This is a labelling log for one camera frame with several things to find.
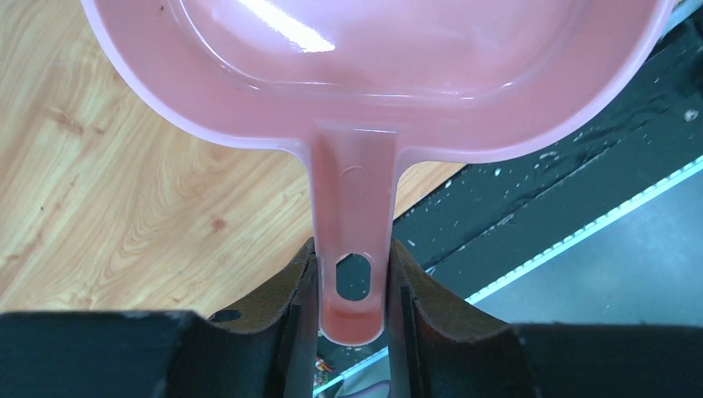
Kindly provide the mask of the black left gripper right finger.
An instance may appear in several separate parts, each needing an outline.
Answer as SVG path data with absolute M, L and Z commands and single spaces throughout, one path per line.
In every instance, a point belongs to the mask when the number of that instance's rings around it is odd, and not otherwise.
M 386 330 L 393 397 L 699 397 L 702 330 L 507 323 L 390 245 Z

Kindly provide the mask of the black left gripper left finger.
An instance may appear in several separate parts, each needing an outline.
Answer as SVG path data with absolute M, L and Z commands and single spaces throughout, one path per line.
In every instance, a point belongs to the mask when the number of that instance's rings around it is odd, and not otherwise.
M 318 262 L 307 241 L 274 277 L 204 318 L 185 310 L 1 316 L 4 397 L 309 397 Z

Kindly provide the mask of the pink plastic dustpan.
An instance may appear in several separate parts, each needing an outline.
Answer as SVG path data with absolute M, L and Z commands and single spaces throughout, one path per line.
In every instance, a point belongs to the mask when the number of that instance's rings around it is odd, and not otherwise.
M 633 78 L 673 1 L 85 1 L 105 55 L 185 132 L 306 168 L 319 324 L 385 329 L 397 184 L 573 133 Z

